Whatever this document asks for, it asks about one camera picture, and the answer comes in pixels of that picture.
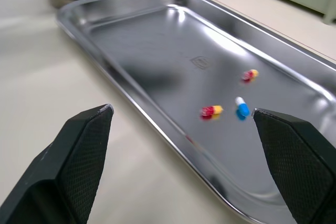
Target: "white tabletop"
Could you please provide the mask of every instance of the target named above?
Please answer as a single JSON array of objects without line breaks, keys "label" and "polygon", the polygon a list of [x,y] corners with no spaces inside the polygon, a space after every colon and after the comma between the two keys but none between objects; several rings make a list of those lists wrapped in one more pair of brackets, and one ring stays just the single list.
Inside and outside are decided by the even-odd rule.
[{"label": "white tabletop", "polygon": [[[219,1],[336,59],[335,27],[316,14],[278,0]],[[265,16],[271,4],[281,15]],[[246,223],[90,64],[47,0],[0,0],[0,204],[68,118],[105,103],[115,115],[89,223]]]}]

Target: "pill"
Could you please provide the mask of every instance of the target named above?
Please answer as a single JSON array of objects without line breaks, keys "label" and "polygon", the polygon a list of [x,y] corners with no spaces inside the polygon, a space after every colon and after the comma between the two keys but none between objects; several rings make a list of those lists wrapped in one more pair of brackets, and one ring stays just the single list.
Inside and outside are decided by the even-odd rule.
[{"label": "pill", "polygon": [[238,108],[238,111],[242,116],[248,116],[250,114],[250,111],[248,109],[247,104],[245,103],[244,99],[241,97],[236,98],[236,105]]},{"label": "pill", "polygon": [[220,105],[208,106],[208,107],[202,108],[201,115],[209,116],[209,115],[221,114],[222,111],[223,111],[223,108]]},{"label": "pill", "polygon": [[244,81],[252,81],[259,75],[259,72],[255,69],[250,69],[243,73],[242,79]]}]

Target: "blue and white capsule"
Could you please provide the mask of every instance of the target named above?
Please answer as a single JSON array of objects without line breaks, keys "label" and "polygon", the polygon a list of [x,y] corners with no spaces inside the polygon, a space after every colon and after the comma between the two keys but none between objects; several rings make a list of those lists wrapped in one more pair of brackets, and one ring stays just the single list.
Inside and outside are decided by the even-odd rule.
[{"label": "blue and white capsule", "polygon": [[242,116],[248,116],[250,115],[250,110],[248,109],[248,106],[243,98],[237,97],[236,98],[236,105],[238,107],[238,111]]}]

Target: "black gripper pad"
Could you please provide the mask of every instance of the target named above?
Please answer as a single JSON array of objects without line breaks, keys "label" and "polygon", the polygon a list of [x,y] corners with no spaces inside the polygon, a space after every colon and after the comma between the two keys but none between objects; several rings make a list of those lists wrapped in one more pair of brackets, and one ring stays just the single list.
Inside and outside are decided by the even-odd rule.
[{"label": "black gripper pad", "polygon": [[255,109],[270,173],[298,224],[336,223],[336,149],[309,122]]}]

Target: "embossed logo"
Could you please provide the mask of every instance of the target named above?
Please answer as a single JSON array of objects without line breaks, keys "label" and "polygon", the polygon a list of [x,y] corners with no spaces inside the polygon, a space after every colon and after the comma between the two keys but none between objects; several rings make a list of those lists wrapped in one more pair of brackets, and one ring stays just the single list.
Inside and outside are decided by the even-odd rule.
[{"label": "embossed logo", "polygon": [[200,69],[207,69],[210,67],[210,60],[204,56],[198,56],[191,59],[191,62]]}]

